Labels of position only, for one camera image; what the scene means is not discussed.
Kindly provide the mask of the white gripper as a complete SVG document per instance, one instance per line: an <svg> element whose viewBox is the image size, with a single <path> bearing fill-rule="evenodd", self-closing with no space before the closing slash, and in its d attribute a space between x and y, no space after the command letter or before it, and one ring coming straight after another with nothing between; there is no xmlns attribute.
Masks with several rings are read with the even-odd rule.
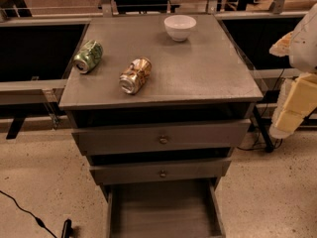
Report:
<svg viewBox="0 0 317 238"><path fill-rule="evenodd" d="M289 32L280 38L270 47L269 53L276 57L288 56L292 34ZM286 78L280 86L269 134L275 139L285 139L316 108L317 75L305 72L295 79Z"/></svg>

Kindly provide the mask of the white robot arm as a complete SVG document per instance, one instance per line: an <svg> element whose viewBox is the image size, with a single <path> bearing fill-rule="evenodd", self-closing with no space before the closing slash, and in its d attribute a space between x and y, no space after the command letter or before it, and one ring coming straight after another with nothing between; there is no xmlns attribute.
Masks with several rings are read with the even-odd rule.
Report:
<svg viewBox="0 0 317 238"><path fill-rule="evenodd" d="M271 117L270 135L284 139L317 108L317 5L269 52L276 57L288 56L290 65L301 71L297 78L286 79L281 85Z"/></svg>

